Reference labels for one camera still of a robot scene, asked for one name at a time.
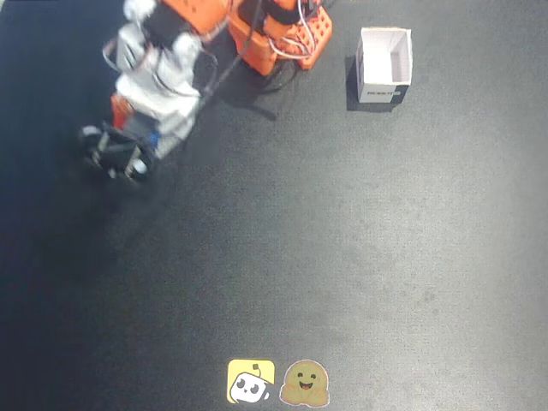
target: black table surface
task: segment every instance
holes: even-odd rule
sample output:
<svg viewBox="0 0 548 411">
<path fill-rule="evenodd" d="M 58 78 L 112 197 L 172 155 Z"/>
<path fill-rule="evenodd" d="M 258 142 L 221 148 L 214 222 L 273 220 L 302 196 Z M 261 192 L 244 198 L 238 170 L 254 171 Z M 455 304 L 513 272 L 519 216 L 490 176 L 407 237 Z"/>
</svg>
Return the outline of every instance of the black table surface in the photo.
<svg viewBox="0 0 548 411">
<path fill-rule="evenodd" d="M 122 2 L 4 4 L 2 409 L 238 409 L 234 358 L 320 362 L 334 410 L 548 408 L 548 2 L 326 6 L 312 71 L 241 65 L 133 188 L 74 136 Z M 392 111 L 354 103 L 369 26 L 413 30 Z"/>
</svg>

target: black cable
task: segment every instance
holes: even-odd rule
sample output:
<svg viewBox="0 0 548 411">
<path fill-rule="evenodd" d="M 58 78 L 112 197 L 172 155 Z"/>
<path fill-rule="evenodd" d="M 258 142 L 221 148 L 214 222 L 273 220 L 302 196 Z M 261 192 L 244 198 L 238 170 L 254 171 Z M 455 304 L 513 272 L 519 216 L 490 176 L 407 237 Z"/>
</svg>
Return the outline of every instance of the black cable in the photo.
<svg viewBox="0 0 548 411">
<path fill-rule="evenodd" d="M 305 16 L 305 20 L 306 21 L 309 21 L 311 20 L 313 17 L 315 17 L 315 15 L 318 13 L 319 11 L 319 8 L 322 7 L 322 5 L 324 4 L 324 0 L 319 0 L 318 3 L 315 3 L 314 4 L 314 7 L 312 8 L 312 10 L 310 10 L 310 12 Z"/>
<path fill-rule="evenodd" d="M 259 17 L 260 17 L 260 11 L 262 10 L 262 6 L 263 6 L 263 0 L 258 0 L 257 6 L 255 7 L 255 13 L 253 14 L 253 19 L 251 21 L 251 26 L 249 28 L 249 34 L 247 35 L 246 43 L 243 46 L 242 52 L 238 53 L 238 55 L 234 58 L 234 60 L 232 60 L 232 63 L 221 73 L 218 80 L 211 85 L 209 90 L 205 90 L 206 93 L 200 100 L 200 103 L 197 104 L 194 113 L 191 113 L 191 114 L 197 114 L 199 111 L 201 111 L 201 109 L 204 106 L 206 106 L 207 103 L 209 103 L 209 100 L 211 99 L 215 91 L 221 86 L 221 84 L 223 84 L 223 82 L 229 77 L 229 75 L 235 69 L 236 65 L 246 55 L 247 50 L 249 49 L 249 45 L 251 43 L 251 37 L 253 36 L 253 32 L 259 26 Z"/>
</svg>

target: orange 3d-printed part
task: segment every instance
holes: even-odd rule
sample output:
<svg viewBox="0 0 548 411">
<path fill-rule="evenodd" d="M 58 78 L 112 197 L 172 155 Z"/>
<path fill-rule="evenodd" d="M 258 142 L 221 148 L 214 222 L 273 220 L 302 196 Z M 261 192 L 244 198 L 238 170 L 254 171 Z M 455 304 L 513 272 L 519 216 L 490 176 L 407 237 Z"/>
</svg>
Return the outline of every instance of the orange 3d-printed part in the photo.
<svg viewBox="0 0 548 411">
<path fill-rule="evenodd" d="M 313 67 L 320 54 L 324 51 L 324 48 L 331 39 L 333 33 L 333 24 L 323 7 L 320 7 L 318 14 L 308 21 L 308 26 L 314 36 L 316 48 L 313 50 L 310 57 L 298 60 L 301 68 L 304 70 L 309 70 Z M 247 50 L 245 50 L 245 43 L 247 36 L 249 35 L 249 30 L 250 26 L 238 16 L 237 10 L 232 11 L 229 18 L 229 32 L 236 43 L 238 53 L 241 54 L 245 51 L 242 56 L 243 60 L 262 75 L 268 75 L 274 68 L 277 59 L 284 59 L 285 57 L 279 56 L 271 48 L 268 38 L 257 32 L 253 33 L 249 46 Z M 308 38 L 307 31 L 304 26 L 300 24 L 291 26 L 289 30 L 282 35 L 286 38 L 297 40 L 308 48 L 312 45 L 310 38 Z M 290 55 L 299 53 L 298 47 L 287 42 L 275 41 L 275 43 L 280 51 Z"/>
<path fill-rule="evenodd" d="M 297 0 L 276 0 L 276 4 L 282 9 L 293 10 L 297 7 Z M 274 40 L 278 40 L 285 35 L 290 28 L 291 26 L 286 26 L 276 21 L 271 15 L 266 16 L 265 24 L 263 25 L 265 33 Z"/>
<path fill-rule="evenodd" d="M 276 53 L 265 36 L 254 32 L 246 49 L 246 40 L 251 27 L 238 16 L 237 10 L 230 14 L 229 32 L 236 43 L 236 49 L 242 59 L 262 75 L 268 75 L 276 63 Z"/>
<path fill-rule="evenodd" d="M 162 0 L 188 21 L 200 34 L 221 23 L 230 12 L 228 0 Z"/>
<path fill-rule="evenodd" d="M 112 107 L 112 125 L 115 128 L 123 128 L 126 121 L 134 113 L 131 104 L 122 96 L 114 93 L 110 96 L 110 105 Z"/>
</svg>

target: small box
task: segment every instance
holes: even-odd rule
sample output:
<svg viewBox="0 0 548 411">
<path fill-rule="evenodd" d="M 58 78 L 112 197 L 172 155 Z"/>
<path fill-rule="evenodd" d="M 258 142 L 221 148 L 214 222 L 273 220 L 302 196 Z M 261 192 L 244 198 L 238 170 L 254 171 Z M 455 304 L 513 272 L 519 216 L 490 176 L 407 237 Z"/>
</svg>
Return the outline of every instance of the small box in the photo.
<svg viewBox="0 0 548 411">
<path fill-rule="evenodd" d="M 401 103 L 413 73 L 411 30 L 362 28 L 356 73 L 360 103 Z"/>
</svg>

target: cable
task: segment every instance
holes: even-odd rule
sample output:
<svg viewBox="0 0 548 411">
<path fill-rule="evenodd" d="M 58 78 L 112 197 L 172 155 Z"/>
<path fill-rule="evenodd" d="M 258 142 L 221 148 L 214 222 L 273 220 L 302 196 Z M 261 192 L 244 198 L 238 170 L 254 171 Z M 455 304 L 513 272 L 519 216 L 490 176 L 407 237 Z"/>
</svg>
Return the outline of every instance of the cable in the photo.
<svg viewBox="0 0 548 411">
<path fill-rule="evenodd" d="M 229 17 L 226 16 L 221 23 L 217 24 L 215 28 L 213 28 L 210 32 L 206 34 L 202 34 L 200 36 L 200 40 L 202 40 L 203 43 L 210 43 L 214 38 L 217 37 L 217 35 L 223 31 L 229 24 Z"/>
<path fill-rule="evenodd" d="M 323 5 L 324 5 L 324 0 L 319 0 L 319 2 L 314 3 L 313 9 L 310 10 L 310 13 L 307 14 L 307 16 L 305 17 L 305 20 L 306 21 L 311 20 L 318 13 L 319 8 L 322 7 Z"/>
<path fill-rule="evenodd" d="M 299 47 L 299 50 L 302 51 L 302 54 L 308 54 L 310 56 L 310 53 L 308 53 L 308 50 L 306 46 L 303 43 L 300 43 L 298 41 L 295 41 L 293 39 L 288 39 L 287 37 L 281 37 L 281 40 L 285 41 L 286 43 L 289 43 L 290 45 L 294 45 L 296 47 Z"/>
<path fill-rule="evenodd" d="M 117 71 L 118 73 L 123 73 L 123 74 L 133 73 L 134 71 L 139 70 L 143 66 L 143 63 L 146 61 L 146 58 L 148 57 L 149 53 L 152 50 L 152 45 L 148 43 L 146 45 L 145 54 L 143 55 L 143 58 L 140 59 L 139 63 L 134 68 L 124 71 L 121 68 L 119 68 L 116 65 L 116 63 L 110 60 L 110 55 L 112 54 L 112 51 L 114 51 L 114 49 L 117 47 L 117 45 L 118 45 L 118 38 L 116 37 L 114 37 L 111 41 L 109 41 L 106 45 L 104 45 L 102 50 L 103 59 L 109 65 L 111 69 Z"/>
<path fill-rule="evenodd" d="M 307 31 L 308 38 L 310 38 L 310 42 L 313 44 L 312 51 L 316 50 L 316 40 L 314 39 L 314 36 L 312 35 L 312 31 L 310 30 L 310 27 L 308 26 L 307 21 L 305 20 L 304 16 L 302 15 L 302 1 L 297 0 L 297 7 L 299 9 L 299 16 L 301 17 L 301 23 L 304 26 L 305 30 Z"/>
<path fill-rule="evenodd" d="M 251 21 L 251 26 L 249 28 L 249 34 L 247 35 L 246 43 L 243 46 L 243 50 L 241 53 L 238 53 L 238 55 L 232 60 L 232 63 L 219 75 L 219 78 L 217 81 L 215 81 L 211 87 L 209 87 L 208 90 L 205 90 L 207 94 L 204 95 L 204 97 L 200 100 L 200 103 L 198 104 L 196 110 L 194 113 L 196 114 L 198 111 L 200 111 L 208 102 L 209 99 L 213 96 L 213 93 L 223 84 L 223 82 L 229 77 L 229 75 L 232 73 L 236 65 L 242 60 L 242 58 L 246 55 L 247 50 L 249 49 L 249 45 L 251 44 L 251 38 L 253 36 L 253 33 L 257 29 L 259 25 L 259 17 L 260 17 L 260 10 L 262 10 L 263 6 L 263 0 L 259 0 L 257 2 L 257 6 L 255 7 L 255 13 L 253 14 L 253 20 Z"/>
<path fill-rule="evenodd" d="M 268 38 L 268 42 L 270 43 L 271 48 L 274 50 L 274 52 L 278 54 L 279 56 L 290 58 L 291 60 L 304 60 L 305 58 L 310 57 L 307 55 L 289 54 L 289 53 L 286 53 L 285 51 L 281 51 L 274 45 L 274 42 L 272 41 L 270 37 Z"/>
<path fill-rule="evenodd" d="M 205 54 L 206 56 L 208 56 L 211 61 L 213 62 L 213 72 L 211 73 L 211 77 L 209 79 L 209 81 L 207 82 L 207 85 L 204 87 L 203 91 L 199 91 L 200 94 L 202 94 L 203 92 L 205 92 L 207 89 L 209 89 L 211 87 L 211 85 L 213 84 L 213 82 L 215 81 L 215 79 L 217 78 L 217 72 L 218 72 L 218 60 L 217 58 L 215 57 L 215 55 L 207 50 L 204 50 L 204 49 L 201 49 L 200 50 L 201 53 Z M 158 84 L 164 88 L 165 90 L 169 91 L 169 92 L 172 92 L 174 94 L 177 94 L 179 96 L 183 96 L 183 97 L 198 97 L 196 96 L 195 94 L 189 94 L 189 93 L 184 93 L 184 92 L 179 92 L 177 91 L 175 88 L 173 87 L 170 87 L 166 84 L 165 81 L 163 81 L 161 78 L 160 78 L 160 75 L 158 73 L 158 68 L 160 66 L 160 62 L 162 61 L 162 56 L 165 56 L 165 50 L 162 49 L 159 53 L 158 53 L 158 60 L 156 61 L 156 66 L 154 68 L 154 71 L 152 72 L 152 79 L 157 83 L 157 86 Z"/>
</svg>

